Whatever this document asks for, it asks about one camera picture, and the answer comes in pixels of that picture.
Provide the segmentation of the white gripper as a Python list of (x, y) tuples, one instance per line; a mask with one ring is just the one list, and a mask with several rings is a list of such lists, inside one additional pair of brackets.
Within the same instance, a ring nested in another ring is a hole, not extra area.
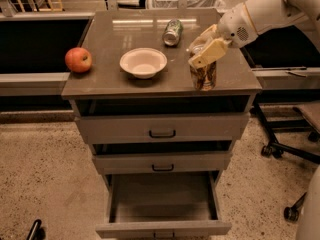
[(242, 48), (257, 37), (247, 7), (240, 3), (225, 12), (217, 25), (208, 27), (189, 45), (188, 63), (194, 69), (203, 68), (223, 57), (229, 46)]

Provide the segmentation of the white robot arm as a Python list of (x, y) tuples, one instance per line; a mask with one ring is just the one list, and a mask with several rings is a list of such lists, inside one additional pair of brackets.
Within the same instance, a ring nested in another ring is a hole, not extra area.
[(242, 48), (265, 32), (309, 19), (320, 32), (320, 0), (247, 0), (226, 11), (189, 46), (203, 48), (188, 63), (199, 69), (223, 57), (228, 48)]

